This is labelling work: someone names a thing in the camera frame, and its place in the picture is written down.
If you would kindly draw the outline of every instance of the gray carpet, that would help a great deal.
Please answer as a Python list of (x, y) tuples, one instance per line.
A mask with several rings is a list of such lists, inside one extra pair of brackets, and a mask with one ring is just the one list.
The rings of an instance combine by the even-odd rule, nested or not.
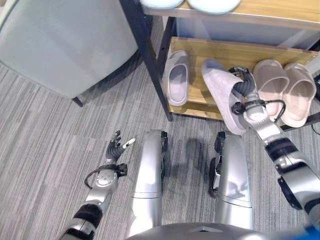
[[(158, 46), (160, 21), (153, 30), (152, 39)], [(144, 64), (122, 81), (116, 77), (101, 82), (82, 98), (86, 104), (80, 108), (0, 65), (1, 240), (55, 239), (88, 194), (83, 180), (102, 163), (106, 145), (118, 129), (124, 140), (135, 136), (137, 141), (120, 158), (128, 164), (129, 173), (119, 180), (95, 239), (124, 237), (143, 135), (149, 129), (165, 130), (169, 137), (162, 223), (214, 220), (215, 200), (207, 194), (208, 175), (222, 123), (181, 115), (168, 122)], [(309, 126), (287, 135), (319, 170), (320, 136)], [(252, 132), (243, 139), (254, 229), (271, 232), (306, 223), (304, 213), (292, 209), (281, 194), (278, 175), (263, 146)]]

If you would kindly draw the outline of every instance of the slide sandal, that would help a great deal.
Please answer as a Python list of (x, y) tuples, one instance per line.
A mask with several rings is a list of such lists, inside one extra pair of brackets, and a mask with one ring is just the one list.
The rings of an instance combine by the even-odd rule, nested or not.
[(308, 118), (312, 99), (316, 95), (316, 85), (307, 68), (299, 63), (289, 63), (284, 71), (290, 82), (283, 92), (286, 104), (281, 119), (288, 126), (302, 127)]
[(173, 9), (183, 2), (184, 0), (140, 0), (142, 5), (151, 9)]
[(208, 14), (225, 14), (235, 9), (241, 0), (188, 0), (191, 7)]
[[(266, 59), (258, 62), (253, 69), (253, 77), (262, 100), (283, 99), (283, 92), (289, 85), (289, 78), (278, 61)], [(282, 107), (280, 102), (266, 105), (266, 110), (272, 121), (279, 115)]]
[(174, 52), (166, 61), (167, 98), (171, 105), (182, 106), (188, 100), (189, 57), (186, 51)]
[(216, 102), (226, 127), (233, 134), (244, 134), (246, 129), (240, 124), (239, 117), (231, 112), (231, 106), (236, 102), (241, 102), (231, 91), (236, 83), (243, 82), (242, 79), (226, 71), (213, 58), (206, 59), (203, 62), (202, 76)]

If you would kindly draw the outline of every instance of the shelf leg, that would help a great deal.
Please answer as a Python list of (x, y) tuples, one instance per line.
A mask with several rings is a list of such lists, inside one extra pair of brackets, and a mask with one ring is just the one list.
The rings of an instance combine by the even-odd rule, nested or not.
[(124, 15), (131, 28), (136, 44), (158, 94), (165, 115), (169, 121), (173, 120), (168, 108), (168, 101), (161, 87), (162, 72), (160, 71), (155, 50), (152, 46), (149, 29), (145, 21), (144, 11), (139, 0), (119, 0)]
[(84, 103), (77, 96), (72, 98), (72, 101), (74, 101), (81, 108), (84, 106)]

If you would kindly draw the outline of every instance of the gray slipper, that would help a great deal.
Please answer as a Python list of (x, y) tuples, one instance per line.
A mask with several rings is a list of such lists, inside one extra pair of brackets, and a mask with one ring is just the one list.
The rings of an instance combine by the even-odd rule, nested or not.
[(188, 100), (189, 57), (186, 51), (174, 52), (166, 61), (167, 98), (171, 105), (182, 106)]

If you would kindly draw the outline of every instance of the chair leg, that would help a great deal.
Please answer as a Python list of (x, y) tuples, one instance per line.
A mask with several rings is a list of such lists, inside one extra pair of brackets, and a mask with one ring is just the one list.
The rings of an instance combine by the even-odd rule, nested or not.
[(72, 98), (72, 101), (74, 101), (81, 108), (84, 106), (84, 103), (80, 101), (80, 99), (77, 96), (75, 98)]

